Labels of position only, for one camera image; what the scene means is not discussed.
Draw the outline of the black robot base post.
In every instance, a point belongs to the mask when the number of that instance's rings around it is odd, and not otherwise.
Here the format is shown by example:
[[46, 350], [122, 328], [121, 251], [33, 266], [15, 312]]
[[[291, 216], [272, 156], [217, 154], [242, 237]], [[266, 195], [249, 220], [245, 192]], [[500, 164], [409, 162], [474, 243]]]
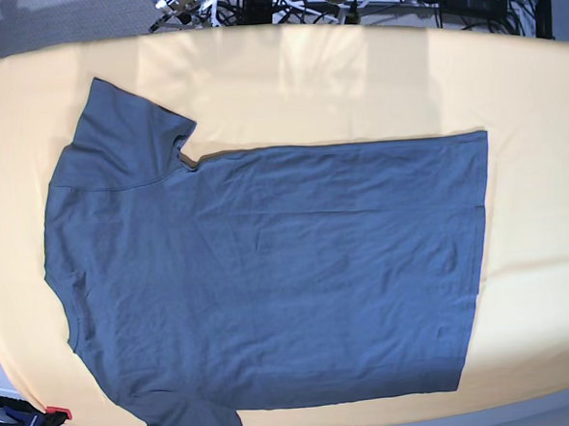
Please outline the black robot base post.
[[272, 22], [273, 0], [242, 0], [243, 25], [268, 25]]

